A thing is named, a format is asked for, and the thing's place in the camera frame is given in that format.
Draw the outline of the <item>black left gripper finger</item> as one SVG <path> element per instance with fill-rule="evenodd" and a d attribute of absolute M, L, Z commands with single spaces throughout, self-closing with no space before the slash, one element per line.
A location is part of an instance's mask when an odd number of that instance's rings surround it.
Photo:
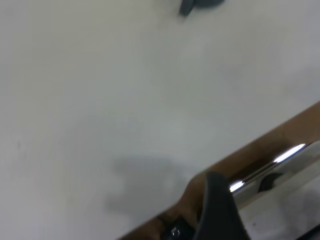
<path fill-rule="evenodd" d="M 206 175 L 204 201 L 196 240 L 249 240 L 227 179 L 220 173 Z"/>

